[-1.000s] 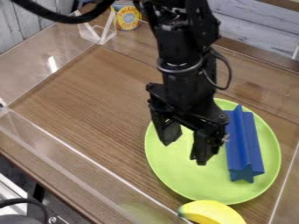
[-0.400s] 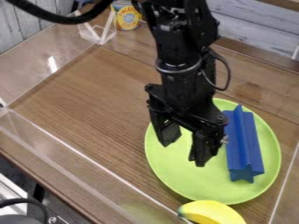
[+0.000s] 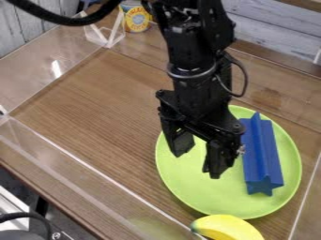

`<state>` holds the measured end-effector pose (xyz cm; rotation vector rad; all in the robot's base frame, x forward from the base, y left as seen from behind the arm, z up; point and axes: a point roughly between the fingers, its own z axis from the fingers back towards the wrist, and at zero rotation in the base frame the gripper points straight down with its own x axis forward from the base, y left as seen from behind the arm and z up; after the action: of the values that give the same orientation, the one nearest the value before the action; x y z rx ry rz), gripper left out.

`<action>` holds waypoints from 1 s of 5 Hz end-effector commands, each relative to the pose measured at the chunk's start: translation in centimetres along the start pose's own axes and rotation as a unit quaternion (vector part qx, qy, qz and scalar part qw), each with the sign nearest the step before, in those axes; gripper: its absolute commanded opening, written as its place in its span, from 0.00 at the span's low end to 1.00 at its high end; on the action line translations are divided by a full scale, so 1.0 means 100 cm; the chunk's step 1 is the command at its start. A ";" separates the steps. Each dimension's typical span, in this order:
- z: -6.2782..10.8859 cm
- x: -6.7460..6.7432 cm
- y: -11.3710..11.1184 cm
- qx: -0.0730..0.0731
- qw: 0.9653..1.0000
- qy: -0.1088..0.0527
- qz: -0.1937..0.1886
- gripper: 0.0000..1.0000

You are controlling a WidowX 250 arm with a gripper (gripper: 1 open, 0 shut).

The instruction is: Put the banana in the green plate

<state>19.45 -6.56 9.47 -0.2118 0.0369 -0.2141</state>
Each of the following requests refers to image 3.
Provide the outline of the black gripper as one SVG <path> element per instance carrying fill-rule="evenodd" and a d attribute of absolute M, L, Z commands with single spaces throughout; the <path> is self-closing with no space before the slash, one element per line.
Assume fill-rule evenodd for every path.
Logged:
<path fill-rule="evenodd" d="M 171 153 L 176 158 L 193 147 L 193 136 L 205 142 L 201 172 L 217 179 L 237 158 L 244 127 L 228 109 L 232 97 L 231 66 L 181 69 L 168 66 L 171 90 L 155 94 L 160 126 Z"/>

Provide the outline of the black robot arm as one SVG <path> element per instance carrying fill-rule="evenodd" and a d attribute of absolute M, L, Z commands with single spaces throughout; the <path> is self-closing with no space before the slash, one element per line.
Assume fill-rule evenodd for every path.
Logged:
<path fill-rule="evenodd" d="M 227 53 L 235 22 L 221 0 L 140 0 L 167 43 L 171 90 L 159 90 L 159 119 L 171 153 L 181 156 L 196 138 L 205 142 L 201 171 L 216 179 L 241 149 L 243 124 L 229 112 L 231 68 L 241 63 Z"/>

